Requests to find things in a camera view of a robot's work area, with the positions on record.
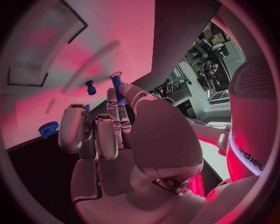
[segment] white curved surface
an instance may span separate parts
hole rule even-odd
[[[5,83],[1,118],[6,149],[40,136],[38,129],[45,123],[60,123],[63,111],[70,104],[89,104],[91,109],[99,105],[105,100],[107,89],[112,87],[110,77],[114,72],[122,71],[122,81],[131,83],[151,71],[153,0],[68,0],[67,3],[88,28],[59,50],[43,87]],[[34,31],[35,18],[26,13],[11,34],[7,44],[13,47],[5,64],[12,63],[16,47],[24,44],[21,41]],[[112,43],[116,45],[104,51]],[[91,60],[100,52],[103,53],[100,57]],[[70,82],[83,67],[86,69]],[[88,80],[96,81],[94,96],[87,94]]]

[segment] blue plastic part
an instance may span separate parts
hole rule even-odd
[[[87,81],[85,84],[87,85],[88,87],[88,94],[90,96],[94,95],[96,93],[96,89],[95,87],[92,85],[92,81]]]
[[[119,76],[112,77],[113,85],[116,91],[116,96],[119,104],[124,104],[126,102],[125,97],[119,92],[119,86],[121,84],[121,79]]]
[[[87,110],[88,112],[91,111],[91,106],[90,106],[89,104],[86,105],[86,110]]]
[[[50,135],[56,132],[56,129],[59,127],[59,124],[56,121],[49,122],[44,124],[39,128],[39,132],[43,139],[47,139]]]

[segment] blue object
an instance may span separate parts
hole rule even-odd
[[[116,96],[119,104],[124,104],[126,102],[125,97],[119,92],[119,86],[121,84],[120,76],[115,75],[112,77],[113,85],[116,91]]]
[[[44,124],[39,128],[39,132],[43,139],[47,139],[50,135],[56,132],[56,129],[59,127],[59,124],[56,121],[49,122]]]
[[[88,87],[88,94],[90,96],[94,95],[96,93],[96,89],[95,87],[92,85],[92,81],[87,81],[85,84],[87,85]]]
[[[89,104],[86,105],[86,110],[87,110],[88,112],[91,111],[91,106],[90,106]]]

